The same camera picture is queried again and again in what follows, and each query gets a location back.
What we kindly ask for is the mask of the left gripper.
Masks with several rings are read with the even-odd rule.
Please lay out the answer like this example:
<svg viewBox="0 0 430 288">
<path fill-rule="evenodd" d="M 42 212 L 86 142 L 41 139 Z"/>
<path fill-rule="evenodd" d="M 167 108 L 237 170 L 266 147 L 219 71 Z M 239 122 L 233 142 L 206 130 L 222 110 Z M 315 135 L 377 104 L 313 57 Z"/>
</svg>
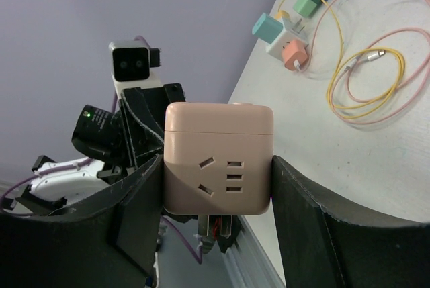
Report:
<svg viewBox="0 0 430 288">
<path fill-rule="evenodd" d="M 184 101 L 180 83 L 122 91 L 119 109 L 125 143 L 125 162 L 121 165 L 124 176 L 163 153 L 167 107 Z"/>
</svg>

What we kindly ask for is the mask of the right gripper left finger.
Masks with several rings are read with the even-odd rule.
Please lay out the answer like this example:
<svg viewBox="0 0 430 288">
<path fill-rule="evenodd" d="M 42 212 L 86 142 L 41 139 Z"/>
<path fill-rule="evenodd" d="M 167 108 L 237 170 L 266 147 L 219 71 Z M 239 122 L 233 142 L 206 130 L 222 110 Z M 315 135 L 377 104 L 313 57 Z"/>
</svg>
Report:
<svg viewBox="0 0 430 288">
<path fill-rule="evenodd" d="M 152 275 L 163 159 L 48 216 L 1 215 L 2 287 L 144 287 Z"/>
</svg>

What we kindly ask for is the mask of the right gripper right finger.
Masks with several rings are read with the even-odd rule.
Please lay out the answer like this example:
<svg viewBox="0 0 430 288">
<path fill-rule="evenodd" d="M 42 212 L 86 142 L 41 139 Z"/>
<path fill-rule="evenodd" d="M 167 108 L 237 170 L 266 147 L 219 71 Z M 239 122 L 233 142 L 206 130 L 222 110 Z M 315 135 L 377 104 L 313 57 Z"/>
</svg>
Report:
<svg viewBox="0 0 430 288">
<path fill-rule="evenodd" d="M 287 287 L 428 287 L 429 224 L 354 203 L 272 160 Z"/>
</svg>

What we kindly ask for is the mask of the pink cube socket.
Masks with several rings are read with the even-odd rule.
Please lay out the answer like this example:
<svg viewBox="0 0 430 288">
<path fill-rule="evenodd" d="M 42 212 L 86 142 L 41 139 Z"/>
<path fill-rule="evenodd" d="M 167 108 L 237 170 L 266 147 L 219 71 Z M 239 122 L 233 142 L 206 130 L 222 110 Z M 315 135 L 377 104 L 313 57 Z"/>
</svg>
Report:
<svg viewBox="0 0 430 288">
<path fill-rule="evenodd" d="M 165 114 L 163 204 L 175 215 L 260 215 L 269 207 L 273 112 L 177 102 Z"/>
</svg>

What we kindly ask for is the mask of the white cube socket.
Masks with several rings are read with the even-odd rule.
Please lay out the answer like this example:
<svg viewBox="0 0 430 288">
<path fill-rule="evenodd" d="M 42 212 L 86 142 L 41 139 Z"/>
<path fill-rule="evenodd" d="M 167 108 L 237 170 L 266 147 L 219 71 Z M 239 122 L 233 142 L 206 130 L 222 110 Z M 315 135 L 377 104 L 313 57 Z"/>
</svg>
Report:
<svg viewBox="0 0 430 288">
<path fill-rule="evenodd" d="M 271 44 L 266 45 L 265 51 L 268 55 L 282 61 L 282 50 L 287 43 L 294 39 L 299 39 L 307 47 L 309 40 L 304 32 L 302 18 L 297 21 L 281 19 L 280 22 L 283 24 L 282 32 Z"/>
</svg>

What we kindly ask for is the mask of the teal plug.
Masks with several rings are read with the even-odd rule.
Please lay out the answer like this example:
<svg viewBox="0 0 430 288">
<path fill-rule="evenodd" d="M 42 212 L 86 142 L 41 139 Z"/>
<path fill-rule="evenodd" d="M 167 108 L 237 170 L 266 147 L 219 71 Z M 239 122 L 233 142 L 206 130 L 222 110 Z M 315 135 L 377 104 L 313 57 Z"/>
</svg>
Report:
<svg viewBox="0 0 430 288">
<path fill-rule="evenodd" d="M 267 13 L 263 13 L 255 22 L 252 28 L 252 34 L 260 40 L 271 44 L 279 36 L 282 30 L 282 22 L 276 20 Z"/>
</svg>

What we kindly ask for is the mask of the salmon plug with cable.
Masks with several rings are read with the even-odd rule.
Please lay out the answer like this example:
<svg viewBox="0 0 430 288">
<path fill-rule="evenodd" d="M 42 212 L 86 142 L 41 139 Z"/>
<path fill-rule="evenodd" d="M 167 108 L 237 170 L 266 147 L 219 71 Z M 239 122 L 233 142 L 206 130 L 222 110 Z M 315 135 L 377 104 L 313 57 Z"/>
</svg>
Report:
<svg viewBox="0 0 430 288">
<path fill-rule="evenodd" d="M 287 43 L 282 50 L 284 68 L 290 71 L 301 71 L 302 66 L 308 61 L 308 53 L 304 43 L 294 39 Z"/>
</svg>

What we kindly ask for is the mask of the yellow plug with cable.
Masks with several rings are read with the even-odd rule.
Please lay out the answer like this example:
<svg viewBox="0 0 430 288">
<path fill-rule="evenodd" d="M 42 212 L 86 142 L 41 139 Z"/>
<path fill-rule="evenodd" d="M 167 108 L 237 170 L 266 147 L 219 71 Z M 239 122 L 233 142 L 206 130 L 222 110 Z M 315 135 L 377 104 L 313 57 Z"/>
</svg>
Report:
<svg viewBox="0 0 430 288">
<path fill-rule="evenodd" d="M 278 21 L 280 21 L 281 19 L 290 20 L 290 15 L 288 12 L 281 10 L 281 11 L 278 11 L 275 18 Z"/>
</svg>

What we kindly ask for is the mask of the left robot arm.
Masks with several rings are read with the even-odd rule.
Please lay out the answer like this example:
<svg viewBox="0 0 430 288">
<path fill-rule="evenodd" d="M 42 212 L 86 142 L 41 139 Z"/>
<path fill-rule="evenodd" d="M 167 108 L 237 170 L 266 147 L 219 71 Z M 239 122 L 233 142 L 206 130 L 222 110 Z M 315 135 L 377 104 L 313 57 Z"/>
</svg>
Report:
<svg viewBox="0 0 430 288">
<path fill-rule="evenodd" d="M 71 137 L 84 157 L 56 162 L 39 156 L 33 175 L 1 195 L 1 213 L 50 215 L 131 175 L 162 154 L 166 109 L 184 101 L 181 84 L 171 83 L 125 89 L 109 111 L 86 105 Z M 12 189 L 19 190 L 14 198 Z"/>
</svg>

